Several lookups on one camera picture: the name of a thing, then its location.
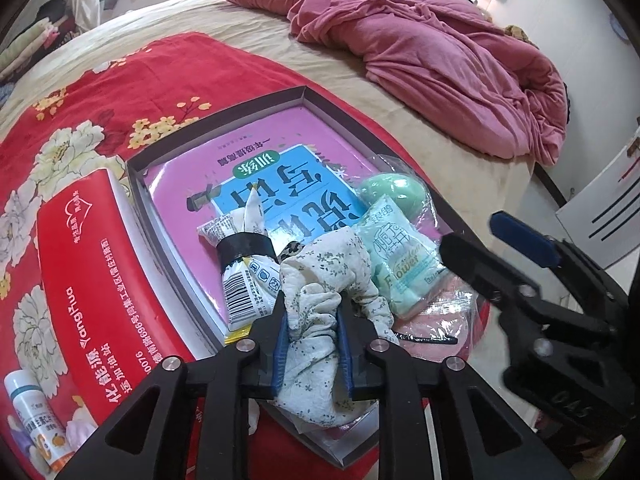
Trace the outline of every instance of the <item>yellow flower pattern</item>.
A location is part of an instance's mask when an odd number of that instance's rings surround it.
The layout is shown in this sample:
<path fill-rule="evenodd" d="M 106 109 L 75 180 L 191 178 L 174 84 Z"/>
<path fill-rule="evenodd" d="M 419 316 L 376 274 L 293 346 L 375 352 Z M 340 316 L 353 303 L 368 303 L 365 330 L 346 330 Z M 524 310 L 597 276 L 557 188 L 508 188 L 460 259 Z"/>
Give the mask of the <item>yellow flower pattern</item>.
<path fill-rule="evenodd" d="M 121 57 L 120 59 L 114 59 L 113 61 L 111 61 L 111 64 L 109 65 L 109 68 L 113 68 L 115 66 L 125 66 L 127 64 L 127 58 L 126 57 Z"/>
<path fill-rule="evenodd" d="M 4 277 L 0 280 L 0 300 L 4 300 L 9 295 L 11 289 L 11 275 L 8 272 L 4 273 Z"/>
<path fill-rule="evenodd" d="M 46 117 L 46 112 L 48 112 L 53 117 L 58 111 L 58 108 L 60 108 L 65 103 L 65 96 L 66 87 L 61 88 L 57 92 L 53 92 L 53 94 L 51 94 L 49 97 L 46 97 L 34 104 L 33 107 L 38 112 L 36 114 L 36 119 L 39 121 L 43 121 Z"/>
<path fill-rule="evenodd" d="M 176 105 L 176 107 L 180 108 L 180 111 L 184 114 L 180 123 L 173 115 L 160 117 L 160 119 L 155 123 L 151 123 L 151 121 L 146 118 L 138 119 L 131 125 L 133 132 L 129 134 L 129 148 L 136 150 L 142 146 L 148 146 L 156 142 L 156 140 L 162 139 L 176 130 L 197 121 L 199 119 L 198 117 L 187 118 L 187 115 L 193 111 L 196 102 L 199 100 L 199 97 L 194 96 L 189 99 L 189 104 L 186 102 L 180 102 Z M 208 110 L 209 108 L 211 108 L 211 103 L 202 103 L 198 106 L 199 110 Z"/>

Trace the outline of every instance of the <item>green soap package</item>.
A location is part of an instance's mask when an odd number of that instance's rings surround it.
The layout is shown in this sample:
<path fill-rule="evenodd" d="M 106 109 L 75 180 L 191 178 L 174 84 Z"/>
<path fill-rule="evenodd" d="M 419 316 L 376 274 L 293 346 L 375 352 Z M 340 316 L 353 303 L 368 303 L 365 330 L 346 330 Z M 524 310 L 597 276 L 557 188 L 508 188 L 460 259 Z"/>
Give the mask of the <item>green soap package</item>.
<path fill-rule="evenodd" d="M 381 197 L 353 225 L 371 257 L 371 279 L 391 312 L 408 319 L 448 273 L 437 245 L 419 233 L 396 203 Z"/>

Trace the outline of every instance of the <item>snack package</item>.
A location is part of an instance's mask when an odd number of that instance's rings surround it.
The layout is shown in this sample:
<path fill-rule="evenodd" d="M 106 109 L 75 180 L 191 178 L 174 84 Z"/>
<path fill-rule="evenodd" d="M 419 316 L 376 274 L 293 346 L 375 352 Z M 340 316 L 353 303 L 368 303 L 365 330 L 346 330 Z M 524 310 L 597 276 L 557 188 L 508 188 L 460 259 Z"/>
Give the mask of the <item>snack package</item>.
<path fill-rule="evenodd" d="M 223 238 L 240 232 L 267 235 L 262 202 L 255 187 L 245 207 L 198 227 L 198 234 L 214 247 Z M 280 265 L 268 256 L 246 256 L 224 269 L 222 283 L 229 312 L 229 330 L 241 330 L 225 340 L 232 342 L 241 338 L 246 332 L 242 329 L 254 320 L 272 313 L 280 290 Z"/>
<path fill-rule="evenodd" d="M 448 271 L 437 245 L 408 221 L 396 202 L 385 195 L 369 208 L 354 231 L 371 257 L 373 283 L 401 319 L 424 307 Z"/>
<path fill-rule="evenodd" d="M 442 288 L 410 320 L 396 320 L 394 333 L 400 346 L 420 359 L 441 362 L 471 352 L 478 319 L 478 294 L 461 278 L 449 273 Z"/>

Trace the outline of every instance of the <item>red floral blanket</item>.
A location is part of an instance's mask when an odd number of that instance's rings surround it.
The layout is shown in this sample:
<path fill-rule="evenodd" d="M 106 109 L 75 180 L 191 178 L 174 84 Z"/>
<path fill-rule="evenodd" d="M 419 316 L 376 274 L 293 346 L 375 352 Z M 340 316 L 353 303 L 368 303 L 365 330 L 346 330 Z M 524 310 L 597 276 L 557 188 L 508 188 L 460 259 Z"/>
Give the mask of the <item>red floral blanket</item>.
<path fill-rule="evenodd" d="M 31 105 L 0 144 L 0 374 L 30 368 L 63 424 L 90 421 L 60 352 L 42 290 L 34 223 L 59 190 L 107 167 L 127 186 L 125 161 L 137 150 L 208 114 L 270 92 L 308 85 L 351 114 L 422 174 L 378 124 L 301 75 L 209 36 L 180 34 L 86 72 Z M 51 476 L 24 439 L 7 395 L 0 394 L 0 434 L 33 478 Z M 299 444 L 265 413 L 250 439 L 250 475 L 362 478 L 369 453 L 345 471 Z"/>

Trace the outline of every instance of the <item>blue gripper pad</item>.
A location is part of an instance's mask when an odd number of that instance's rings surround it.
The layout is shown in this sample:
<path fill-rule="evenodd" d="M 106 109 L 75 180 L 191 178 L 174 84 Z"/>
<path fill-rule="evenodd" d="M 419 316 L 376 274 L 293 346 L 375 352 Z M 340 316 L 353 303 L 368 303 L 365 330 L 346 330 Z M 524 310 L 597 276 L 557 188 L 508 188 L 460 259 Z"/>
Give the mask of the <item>blue gripper pad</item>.
<path fill-rule="evenodd" d="M 287 364 L 287 351 L 289 350 L 289 325 L 286 314 L 282 316 L 280 331 L 276 346 L 273 350 L 273 375 L 271 376 L 271 391 L 276 397 L 284 382 L 284 370 Z"/>
<path fill-rule="evenodd" d="M 349 340 L 347 331 L 342 322 L 342 311 L 339 308 L 337 312 L 338 324 L 338 350 L 340 352 L 340 369 L 344 378 L 344 384 L 347 388 L 349 398 L 353 398 L 353 364 L 351 363 L 351 353 L 349 348 Z"/>
<path fill-rule="evenodd" d="M 553 241 L 507 212 L 498 211 L 492 214 L 489 229 L 496 238 L 540 267 L 548 269 L 560 264 L 560 254 L 556 251 Z"/>

